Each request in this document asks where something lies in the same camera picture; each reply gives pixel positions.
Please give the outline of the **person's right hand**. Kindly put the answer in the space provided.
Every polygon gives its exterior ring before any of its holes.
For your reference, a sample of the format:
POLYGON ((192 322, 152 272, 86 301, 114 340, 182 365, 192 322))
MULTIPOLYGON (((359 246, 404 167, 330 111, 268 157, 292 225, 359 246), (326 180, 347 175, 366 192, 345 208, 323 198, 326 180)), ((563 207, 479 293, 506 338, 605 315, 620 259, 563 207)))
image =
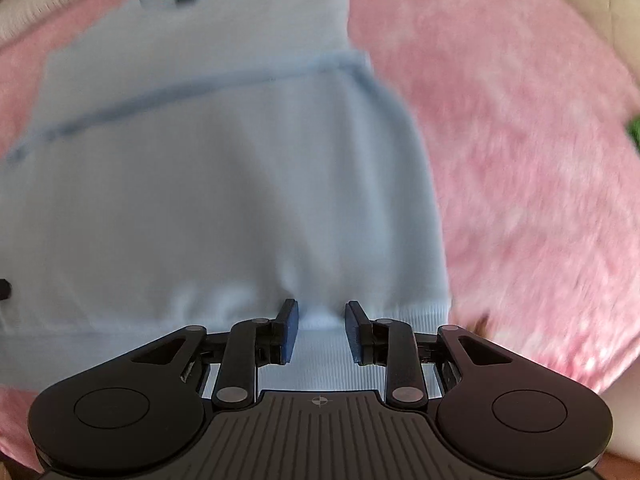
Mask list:
POLYGON ((639 461, 640 378, 639 363, 629 367, 602 394, 613 415, 613 435, 608 452, 627 460, 639 461))

